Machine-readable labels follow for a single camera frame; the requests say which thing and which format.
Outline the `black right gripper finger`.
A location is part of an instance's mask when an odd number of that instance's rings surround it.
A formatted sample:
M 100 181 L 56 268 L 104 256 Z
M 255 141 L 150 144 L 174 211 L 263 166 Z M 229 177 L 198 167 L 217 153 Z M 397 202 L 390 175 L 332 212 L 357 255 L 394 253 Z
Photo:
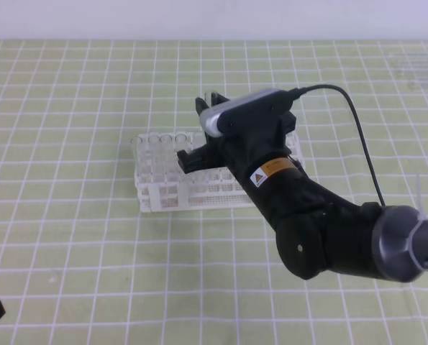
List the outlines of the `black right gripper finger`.
M 224 167 L 224 158 L 217 144 L 206 143 L 190 152 L 177 152 L 178 164 L 185 174 Z
M 228 133 L 229 114 L 222 105 L 228 105 L 229 99 L 217 92 L 212 92 L 212 107 L 208 107 L 204 98 L 195 98 L 195 110 L 201 128 L 207 137 L 220 138 Z

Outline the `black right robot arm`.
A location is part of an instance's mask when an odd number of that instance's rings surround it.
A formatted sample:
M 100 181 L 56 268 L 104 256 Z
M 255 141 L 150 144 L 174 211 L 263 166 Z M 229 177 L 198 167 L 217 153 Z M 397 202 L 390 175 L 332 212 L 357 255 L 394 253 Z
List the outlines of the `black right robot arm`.
M 428 270 L 428 219 L 410 206 L 355 205 L 313 181 L 291 156 L 293 102 L 304 89 L 195 100 L 206 142 L 178 152 L 185 173 L 227 168 L 276 234 L 286 268 L 412 282 Z

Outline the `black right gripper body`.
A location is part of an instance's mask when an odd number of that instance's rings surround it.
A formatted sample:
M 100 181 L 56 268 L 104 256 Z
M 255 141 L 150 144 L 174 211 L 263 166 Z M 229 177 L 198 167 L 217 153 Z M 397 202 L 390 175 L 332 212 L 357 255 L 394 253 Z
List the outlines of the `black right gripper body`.
M 224 167 L 246 187 L 294 187 L 296 164 L 288 157 L 286 135 L 296 127 L 296 117 L 289 111 L 275 121 L 269 116 L 248 126 L 232 137 L 207 137 L 224 158 Z

